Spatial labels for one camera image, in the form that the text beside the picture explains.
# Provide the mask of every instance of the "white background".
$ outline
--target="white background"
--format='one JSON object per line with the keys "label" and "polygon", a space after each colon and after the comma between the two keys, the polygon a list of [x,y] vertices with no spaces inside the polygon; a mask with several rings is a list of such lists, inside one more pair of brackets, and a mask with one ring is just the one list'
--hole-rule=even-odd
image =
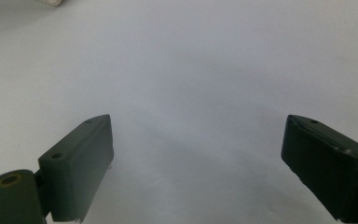
{"label": "white background", "polygon": [[101,114],[84,223],[336,223],[280,153],[288,114],[358,141],[358,1],[0,0],[0,174]]}

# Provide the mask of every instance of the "small beige object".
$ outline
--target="small beige object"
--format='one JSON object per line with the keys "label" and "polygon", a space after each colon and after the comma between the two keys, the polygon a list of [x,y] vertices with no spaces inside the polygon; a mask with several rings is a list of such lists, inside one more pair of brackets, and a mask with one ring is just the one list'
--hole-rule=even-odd
{"label": "small beige object", "polygon": [[60,4],[60,2],[62,2],[62,0],[38,0],[38,1],[46,3],[46,4],[54,6],[54,7],[56,7],[57,5]]}

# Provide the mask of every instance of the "screw hole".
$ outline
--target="screw hole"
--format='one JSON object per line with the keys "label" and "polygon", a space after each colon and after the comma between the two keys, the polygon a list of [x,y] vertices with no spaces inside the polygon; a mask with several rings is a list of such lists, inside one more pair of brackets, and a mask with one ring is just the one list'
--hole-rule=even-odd
{"label": "screw hole", "polygon": [[62,154],[61,154],[61,153],[55,153],[55,154],[53,154],[53,155],[51,156],[52,159],[58,159],[58,158],[60,158],[60,157],[62,157]]}
{"label": "screw hole", "polygon": [[0,180],[0,187],[7,188],[10,186],[13,186],[13,185],[19,183],[20,179],[21,179],[20,174],[7,175]]}

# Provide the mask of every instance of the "black plastic part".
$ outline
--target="black plastic part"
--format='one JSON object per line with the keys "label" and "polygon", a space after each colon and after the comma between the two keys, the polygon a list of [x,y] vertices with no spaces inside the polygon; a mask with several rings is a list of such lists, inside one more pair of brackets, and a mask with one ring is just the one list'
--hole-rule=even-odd
{"label": "black plastic part", "polygon": [[358,223],[358,143],[319,121],[290,115],[282,159],[335,219]]}
{"label": "black plastic part", "polygon": [[114,157],[109,115],[88,119],[39,158],[54,221],[82,221]]}
{"label": "black plastic part", "polygon": [[45,224],[34,173],[28,170],[0,175],[0,224]]}

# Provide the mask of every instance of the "partially visible object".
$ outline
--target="partially visible object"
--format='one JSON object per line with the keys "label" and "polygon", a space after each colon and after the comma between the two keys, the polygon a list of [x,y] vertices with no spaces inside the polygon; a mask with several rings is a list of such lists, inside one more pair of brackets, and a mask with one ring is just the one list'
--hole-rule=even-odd
{"label": "partially visible object", "polygon": [[37,0],[37,1],[46,3],[46,4],[54,6],[54,7],[56,7],[57,5],[59,5],[62,2],[62,0]]}
{"label": "partially visible object", "polygon": [[88,119],[39,158],[40,170],[0,175],[0,224],[82,221],[114,158],[109,115]]}
{"label": "partially visible object", "polygon": [[319,121],[290,115],[282,159],[335,219],[358,223],[358,143]]}

